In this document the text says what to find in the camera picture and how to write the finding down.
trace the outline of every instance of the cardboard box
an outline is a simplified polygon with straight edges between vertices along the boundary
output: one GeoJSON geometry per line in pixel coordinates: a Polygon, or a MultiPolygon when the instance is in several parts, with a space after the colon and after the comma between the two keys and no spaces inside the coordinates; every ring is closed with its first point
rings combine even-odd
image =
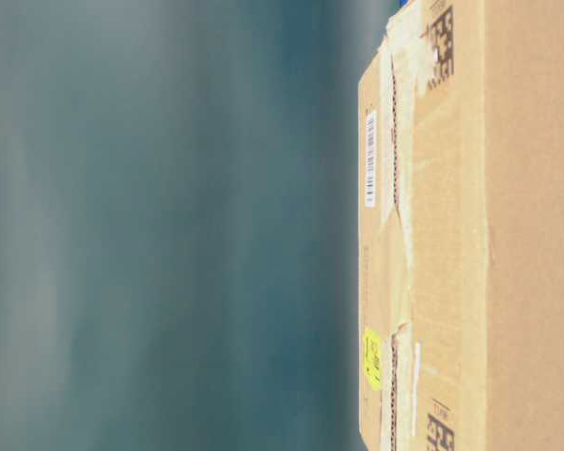
{"type": "Polygon", "coordinates": [[[564,451],[564,2],[410,2],[359,167],[368,449],[564,451]]]}

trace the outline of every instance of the printed qr code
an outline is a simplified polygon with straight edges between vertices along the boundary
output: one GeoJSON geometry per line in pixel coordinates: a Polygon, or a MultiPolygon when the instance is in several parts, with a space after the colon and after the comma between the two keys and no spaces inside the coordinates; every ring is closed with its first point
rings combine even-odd
{"type": "Polygon", "coordinates": [[[429,89],[434,89],[453,75],[453,7],[445,10],[428,29],[429,40],[436,54],[434,76],[429,80],[429,89]]]}
{"type": "Polygon", "coordinates": [[[455,451],[453,431],[429,414],[426,451],[455,451]]]}

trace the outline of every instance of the barcode label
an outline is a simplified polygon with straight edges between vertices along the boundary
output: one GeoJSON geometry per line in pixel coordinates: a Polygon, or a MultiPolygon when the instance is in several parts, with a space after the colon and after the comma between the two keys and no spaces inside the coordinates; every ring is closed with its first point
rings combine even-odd
{"type": "Polygon", "coordinates": [[[366,207],[376,206],[376,111],[366,117],[366,207]]]}

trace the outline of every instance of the blue-gray wall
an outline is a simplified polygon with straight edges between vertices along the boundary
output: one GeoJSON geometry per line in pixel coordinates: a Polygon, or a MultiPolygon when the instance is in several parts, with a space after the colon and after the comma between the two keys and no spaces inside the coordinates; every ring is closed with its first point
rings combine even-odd
{"type": "Polygon", "coordinates": [[[395,3],[0,0],[0,451],[363,449],[356,92],[395,3]]]}

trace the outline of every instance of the white label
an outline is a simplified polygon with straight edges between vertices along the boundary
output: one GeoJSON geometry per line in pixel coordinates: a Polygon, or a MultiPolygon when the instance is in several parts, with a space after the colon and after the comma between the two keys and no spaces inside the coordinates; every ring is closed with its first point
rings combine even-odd
{"type": "Polygon", "coordinates": [[[366,117],[366,207],[376,206],[376,111],[366,117]]]}

